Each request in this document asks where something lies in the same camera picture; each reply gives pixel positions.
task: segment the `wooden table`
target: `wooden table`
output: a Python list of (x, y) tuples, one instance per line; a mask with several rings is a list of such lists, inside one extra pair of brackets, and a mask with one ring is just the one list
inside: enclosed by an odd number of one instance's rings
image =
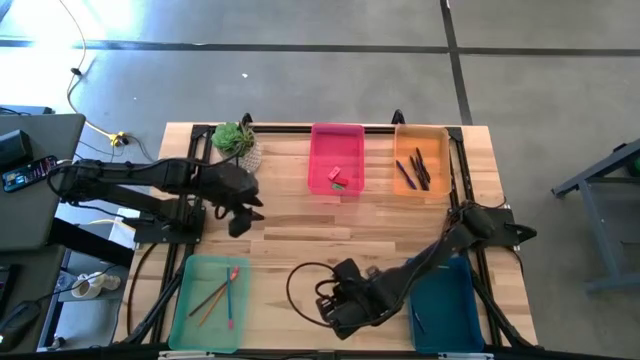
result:
[[(185, 156), (192, 126), (192, 123), (168, 123), (160, 157)], [(503, 194), (489, 129), (463, 126), (462, 130), (476, 201), (487, 206), (498, 205)], [(336, 264), (352, 257), (361, 269), (374, 264), (385, 269), (404, 263), (437, 240), (450, 205), (449, 198), (433, 201), (392, 194), (395, 171), (392, 135), (366, 135), (366, 180), (360, 197), (309, 193), (310, 134), (257, 136), (264, 147), (262, 164), (256, 173), (260, 182), (259, 198), (265, 204), (259, 211), (266, 220), (254, 222), (249, 232), (233, 239), (227, 234), (226, 221), (214, 220), (213, 209), (209, 208), (202, 242), (195, 250), (196, 254), (241, 256), (251, 261), (251, 296), (242, 348), (413, 350), (406, 307), (383, 325), (362, 328), (341, 341), (332, 330), (305, 321), (291, 309), (285, 296), (285, 281), (294, 266), (306, 261)], [(452, 151), (454, 172), (457, 183), (461, 184), (455, 153)], [(154, 195), (167, 196), (158, 191)], [(143, 246), (136, 252), (114, 341), (126, 336), (130, 280), (145, 249)], [(167, 245), (158, 245), (140, 271), (132, 301), (133, 326), (158, 296), (167, 249)], [(521, 335), (535, 343), (517, 259), (507, 250), (492, 248), (487, 250), (487, 260), (496, 302)], [(328, 277), (326, 269), (306, 268), (292, 280), (291, 292), (296, 305), (314, 318), (318, 318), (318, 313), (313, 286)], [(175, 301), (176, 296), (167, 306), (163, 339), (168, 337), (171, 328)], [(490, 343), (484, 306), (477, 298), (476, 302), (483, 336)]]

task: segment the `plastic bin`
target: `plastic bin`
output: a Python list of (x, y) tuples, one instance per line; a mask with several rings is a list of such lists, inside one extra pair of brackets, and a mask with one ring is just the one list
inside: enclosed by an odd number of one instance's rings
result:
[[(202, 326), (198, 326), (214, 299), (209, 300), (193, 316), (188, 317), (188, 314), (227, 280), (227, 268), (233, 271), (235, 266), (240, 269), (231, 282), (233, 329), (229, 329), (228, 326), (226, 291)], [(172, 350), (201, 350), (225, 354), (238, 350), (244, 335), (250, 275), (251, 268), (246, 258), (206, 255), (189, 257), (169, 336), (169, 347)]]
[[(419, 279), (409, 294), (409, 329), (417, 352), (479, 352), (484, 347), (466, 257), (449, 259)], [(424, 332), (417, 324), (414, 311)]]
[[(420, 183), (409, 161), (416, 157), (416, 147), (424, 159), (431, 176), (429, 190), (420, 189)], [(397, 195), (442, 198), (451, 192), (451, 165), (449, 162), (449, 133), (447, 129), (433, 126), (398, 125), (394, 135), (393, 193)], [(413, 190), (397, 168), (398, 160), (418, 187)]]
[[(344, 190), (331, 188), (329, 173), (349, 181)], [(309, 190), (321, 195), (357, 196), (364, 189), (364, 128), (360, 125), (314, 124), (309, 151)]]

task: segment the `potted plant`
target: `potted plant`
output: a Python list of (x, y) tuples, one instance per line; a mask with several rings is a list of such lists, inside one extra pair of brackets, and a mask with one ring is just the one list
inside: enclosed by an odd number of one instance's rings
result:
[(248, 172), (255, 172), (260, 166), (262, 148), (248, 126), (236, 123), (218, 125), (211, 141), (223, 158), (237, 153), (238, 165)]

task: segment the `pink eraser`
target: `pink eraser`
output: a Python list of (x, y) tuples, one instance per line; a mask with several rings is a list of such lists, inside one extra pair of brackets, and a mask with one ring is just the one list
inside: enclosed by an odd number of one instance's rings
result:
[(339, 176), (337, 176), (335, 179), (333, 179), (333, 182), (338, 184), (338, 185), (342, 185), (342, 186), (349, 185), (349, 180), (348, 179), (345, 179), (345, 178), (342, 178), (342, 177), (339, 177)]
[(333, 170), (331, 170), (331, 172), (329, 173), (329, 180), (335, 179), (339, 173), (340, 173), (340, 168), (337, 166), (334, 167)]

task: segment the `gray floor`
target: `gray floor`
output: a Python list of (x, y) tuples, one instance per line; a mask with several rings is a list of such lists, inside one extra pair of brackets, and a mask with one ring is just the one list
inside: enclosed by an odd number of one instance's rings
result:
[[(26, 2), (14, 1), (0, 37), (35, 37), (46, 46), (0, 48), (0, 78), (13, 84), (0, 87), (0, 102), (68, 111), (68, 68), (80, 52), (61, 46), (77, 33), (56, 1)], [(634, 0), (450, 3), (463, 46), (640, 48)], [(71, 8), (92, 39), (446, 45), (436, 0), (103, 0)], [(73, 97), (77, 107), (109, 131), (140, 137), (152, 154), (168, 121), (235, 121), (246, 111), (257, 121), (386, 123), (402, 108), (411, 123), (460, 124), (448, 55), (90, 51), (88, 59), (90, 71)], [(521, 223), (539, 231), (522, 257), (540, 343), (639, 358), (640, 292), (585, 294), (583, 283), (604, 270), (580, 197), (556, 200), (549, 189), (638, 137), (640, 57), (461, 62), (474, 124), (490, 127), (509, 202)], [(109, 151), (91, 130), (82, 139)], [(82, 145), (78, 153), (109, 158)], [(144, 160), (135, 147), (118, 159)], [(59, 216), (102, 217), (66, 208)], [(80, 311), (88, 310), (75, 316)], [(96, 344), (107, 334), (96, 335)]]

